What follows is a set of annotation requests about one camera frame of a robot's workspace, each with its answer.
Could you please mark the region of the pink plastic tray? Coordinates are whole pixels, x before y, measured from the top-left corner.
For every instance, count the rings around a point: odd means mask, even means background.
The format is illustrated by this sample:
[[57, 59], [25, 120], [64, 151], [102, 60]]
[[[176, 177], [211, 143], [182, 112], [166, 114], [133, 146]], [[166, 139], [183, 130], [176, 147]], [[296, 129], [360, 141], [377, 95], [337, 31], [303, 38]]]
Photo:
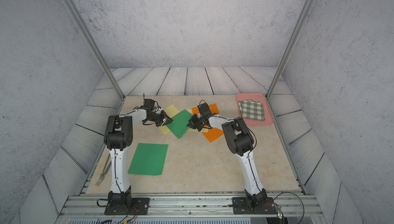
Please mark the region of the pink plastic tray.
[[236, 94], [236, 103], [240, 116], [247, 126], [262, 126], [273, 124], [273, 118], [261, 93]]

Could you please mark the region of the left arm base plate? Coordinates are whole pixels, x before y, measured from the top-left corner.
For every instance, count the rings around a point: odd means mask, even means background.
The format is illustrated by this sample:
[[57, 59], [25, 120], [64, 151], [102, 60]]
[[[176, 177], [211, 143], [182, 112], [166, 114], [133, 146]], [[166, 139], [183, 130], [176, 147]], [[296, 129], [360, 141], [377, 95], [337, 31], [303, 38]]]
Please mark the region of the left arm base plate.
[[150, 198], [111, 199], [108, 201], [105, 215], [147, 215]]

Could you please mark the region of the orange paper sheet back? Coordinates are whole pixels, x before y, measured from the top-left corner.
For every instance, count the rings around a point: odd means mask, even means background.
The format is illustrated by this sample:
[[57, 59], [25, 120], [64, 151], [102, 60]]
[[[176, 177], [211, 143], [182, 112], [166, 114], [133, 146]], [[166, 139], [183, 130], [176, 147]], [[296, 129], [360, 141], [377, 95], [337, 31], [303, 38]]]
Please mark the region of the orange paper sheet back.
[[192, 113], [196, 115], [200, 114], [201, 116], [207, 116], [208, 114], [219, 114], [220, 112], [216, 103], [212, 105], [202, 103], [199, 106], [192, 108]]

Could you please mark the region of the green checkered cloth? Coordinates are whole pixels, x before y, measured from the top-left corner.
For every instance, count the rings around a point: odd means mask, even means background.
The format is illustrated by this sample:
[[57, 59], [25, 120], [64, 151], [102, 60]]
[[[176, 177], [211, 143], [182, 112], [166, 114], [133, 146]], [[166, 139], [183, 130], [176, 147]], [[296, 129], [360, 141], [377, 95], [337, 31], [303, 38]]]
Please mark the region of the green checkered cloth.
[[247, 99], [240, 100], [238, 104], [242, 118], [265, 121], [264, 106], [261, 102]]

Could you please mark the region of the orange paper sheet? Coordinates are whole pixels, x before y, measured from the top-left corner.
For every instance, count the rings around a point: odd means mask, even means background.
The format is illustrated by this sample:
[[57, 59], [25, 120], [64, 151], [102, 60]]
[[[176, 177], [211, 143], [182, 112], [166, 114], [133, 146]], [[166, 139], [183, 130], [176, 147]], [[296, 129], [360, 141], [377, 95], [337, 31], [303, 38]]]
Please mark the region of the orange paper sheet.
[[206, 129], [204, 128], [202, 134], [206, 137], [209, 142], [214, 142], [218, 138], [224, 135], [223, 131], [218, 128]]
[[208, 114], [219, 114], [220, 112], [216, 103], [212, 105], [202, 103], [199, 106], [192, 108], [192, 113], [196, 115], [200, 114], [201, 116], [207, 116]]

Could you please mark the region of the yellow paper sheet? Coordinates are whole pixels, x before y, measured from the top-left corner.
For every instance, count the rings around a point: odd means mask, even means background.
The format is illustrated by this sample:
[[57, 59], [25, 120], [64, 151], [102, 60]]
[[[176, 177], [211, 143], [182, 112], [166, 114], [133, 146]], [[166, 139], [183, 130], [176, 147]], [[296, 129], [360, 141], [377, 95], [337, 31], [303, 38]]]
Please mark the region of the yellow paper sheet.
[[[178, 113], [180, 112], [174, 105], [171, 105], [171, 106], [165, 108], [164, 111], [166, 112], [166, 114], [167, 114], [170, 118], [174, 117], [176, 114], [178, 114]], [[169, 129], [167, 126], [160, 126], [160, 127], [159, 127], [159, 130], [160, 130], [164, 135], [170, 132], [170, 129]]]
[[209, 126], [208, 118], [212, 115], [211, 112], [205, 112], [201, 115], [200, 113], [193, 113], [192, 109], [186, 109], [186, 111], [192, 114], [187, 124], [188, 132], [207, 133], [209, 131], [211, 127]]

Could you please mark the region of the orange paper sheet front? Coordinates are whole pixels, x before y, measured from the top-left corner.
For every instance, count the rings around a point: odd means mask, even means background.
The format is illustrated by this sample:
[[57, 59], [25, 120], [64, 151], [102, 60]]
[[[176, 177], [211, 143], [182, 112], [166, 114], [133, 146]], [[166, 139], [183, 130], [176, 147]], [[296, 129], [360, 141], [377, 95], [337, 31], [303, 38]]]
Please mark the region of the orange paper sheet front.
[[202, 134], [206, 137], [209, 142], [214, 142], [218, 138], [224, 135], [223, 131], [218, 128], [206, 129], [204, 128]]

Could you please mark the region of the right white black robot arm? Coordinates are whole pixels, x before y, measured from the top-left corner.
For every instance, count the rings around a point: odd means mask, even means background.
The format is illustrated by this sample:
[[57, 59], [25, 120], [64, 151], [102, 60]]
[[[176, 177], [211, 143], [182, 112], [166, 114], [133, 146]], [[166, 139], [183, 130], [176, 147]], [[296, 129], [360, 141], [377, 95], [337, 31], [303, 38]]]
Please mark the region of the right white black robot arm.
[[255, 212], [270, 203], [271, 198], [267, 196], [254, 163], [255, 136], [243, 118], [223, 117], [212, 112], [204, 101], [200, 102], [198, 110], [199, 113], [189, 119], [187, 126], [199, 132], [207, 128], [220, 129], [224, 133], [229, 150], [237, 156], [241, 166], [245, 183], [246, 204], [249, 209]]

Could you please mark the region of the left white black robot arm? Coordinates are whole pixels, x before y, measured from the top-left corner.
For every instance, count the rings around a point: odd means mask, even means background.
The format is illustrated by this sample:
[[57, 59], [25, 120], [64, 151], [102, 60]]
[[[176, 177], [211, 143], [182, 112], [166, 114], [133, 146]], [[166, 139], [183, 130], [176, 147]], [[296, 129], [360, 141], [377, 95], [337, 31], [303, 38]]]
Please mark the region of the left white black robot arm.
[[104, 135], [104, 144], [109, 150], [112, 171], [108, 206], [116, 211], [130, 211], [136, 205], [132, 200], [128, 179], [128, 152], [133, 142], [133, 125], [138, 122], [146, 125], [148, 121], [161, 127], [171, 124], [173, 119], [152, 99], [145, 99], [142, 106], [135, 107], [127, 114], [108, 117]]

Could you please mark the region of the green paper sheet front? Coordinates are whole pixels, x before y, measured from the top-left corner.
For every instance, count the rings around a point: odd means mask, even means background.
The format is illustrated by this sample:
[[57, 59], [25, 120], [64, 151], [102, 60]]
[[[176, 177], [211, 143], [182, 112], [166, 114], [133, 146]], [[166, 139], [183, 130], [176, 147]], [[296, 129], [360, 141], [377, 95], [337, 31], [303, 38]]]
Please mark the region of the green paper sheet front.
[[159, 176], [163, 173], [168, 145], [139, 143], [128, 174]]

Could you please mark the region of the green paper sheet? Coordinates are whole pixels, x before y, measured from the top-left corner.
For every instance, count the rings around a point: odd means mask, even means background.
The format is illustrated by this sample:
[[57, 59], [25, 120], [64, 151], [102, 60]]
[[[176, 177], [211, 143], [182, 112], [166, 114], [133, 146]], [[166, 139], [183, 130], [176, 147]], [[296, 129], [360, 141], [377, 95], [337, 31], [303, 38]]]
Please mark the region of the green paper sheet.
[[180, 139], [189, 129], [187, 125], [191, 117], [192, 113], [182, 110], [172, 117], [172, 123], [168, 124], [167, 127], [176, 138]]
[[128, 174], [159, 176], [163, 173], [168, 145], [139, 143]]

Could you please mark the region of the right aluminium frame post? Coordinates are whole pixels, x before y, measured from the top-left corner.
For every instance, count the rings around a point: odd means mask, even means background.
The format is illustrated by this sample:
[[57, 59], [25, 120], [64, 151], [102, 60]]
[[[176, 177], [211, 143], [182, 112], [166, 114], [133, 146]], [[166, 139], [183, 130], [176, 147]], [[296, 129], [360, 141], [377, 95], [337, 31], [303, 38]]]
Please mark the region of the right aluminium frame post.
[[294, 26], [294, 29], [291, 33], [291, 36], [289, 38], [289, 41], [286, 45], [285, 51], [282, 55], [282, 58], [277, 66], [277, 70], [274, 74], [273, 80], [270, 84], [270, 87], [268, 89], [268, 92], [266, 94], [266, 99], [270, 99], [270, 97], [274, 94], [274, 90], [279, 82], [280, 76], [282, 75], [289, 59], [291, 56], [291, 53], [294, 49], [294, 46], [297, 43], [297, 40], [300, 36], [300, 33], [303, 29], [303, 26], [305, 22], [307, 21], [308, 15], [310, 14], [310, 11], [313, 7], [315, 0], [305, 0], [304, 5], [300, 11], [300, 14], [298, 16], [297, 22]]

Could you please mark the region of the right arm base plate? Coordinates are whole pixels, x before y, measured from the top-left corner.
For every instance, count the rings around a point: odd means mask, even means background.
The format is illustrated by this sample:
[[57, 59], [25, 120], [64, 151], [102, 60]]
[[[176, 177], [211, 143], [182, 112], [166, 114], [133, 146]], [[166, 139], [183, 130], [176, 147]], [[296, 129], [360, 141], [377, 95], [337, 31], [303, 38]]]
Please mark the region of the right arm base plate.
[[250, 197], [233, 197], [231, 207], [233, 213], [242, 214], [265, 214], [265, 215], [276, 215], [277, 208], [271, 197], [265, 200], [256, 200]]

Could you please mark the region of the left aluminium frame post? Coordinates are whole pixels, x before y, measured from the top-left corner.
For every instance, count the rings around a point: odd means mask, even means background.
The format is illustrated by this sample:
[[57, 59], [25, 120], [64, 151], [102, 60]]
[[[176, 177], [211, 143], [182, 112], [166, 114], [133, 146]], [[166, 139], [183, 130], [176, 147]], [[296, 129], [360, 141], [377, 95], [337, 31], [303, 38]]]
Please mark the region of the left aluminium frame post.
[[76, 7], [75, 3], [73, 0], [62, 0], [64, 3], [65, 7], [67, 8], [69, 14], [72, 16], [74, 22], [77, 24], [80, 32], [82, 33], [83, 38], [85, 39], [86, 43], [88, 44], [89, 48], [91, 49], [95, 59], [99, 63], [100, 67], [102, 68], [105, 76], [108, 78], [110, 84], [112, 87], [115, 89], [117, 95], [124, 100], [125, 99], [125, 94], [121, 90], [118, 82], [116, 81], [112, 71], [110, 70], [107, 62], [105, 61], [105, 58], [101, 51], [99, 50], [95, 40], [92, 37], [92, 34], [90, 33], [83, 17], [81, 16], [80, 12], [78, 11], [78, 8]]

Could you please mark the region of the iridescent blue knife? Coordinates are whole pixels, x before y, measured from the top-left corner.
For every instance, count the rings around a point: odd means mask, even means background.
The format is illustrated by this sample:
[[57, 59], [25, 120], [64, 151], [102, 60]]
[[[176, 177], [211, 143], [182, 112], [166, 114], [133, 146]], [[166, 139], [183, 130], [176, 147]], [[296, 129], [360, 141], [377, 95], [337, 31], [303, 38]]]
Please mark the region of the iridescent blue knife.
[[108, 166], [106, 167], [105, 171], [104, 171], [104, 176], [106, 176], [109, 172], [109, 170], [111, 169], [111, 162], [108, 164]]

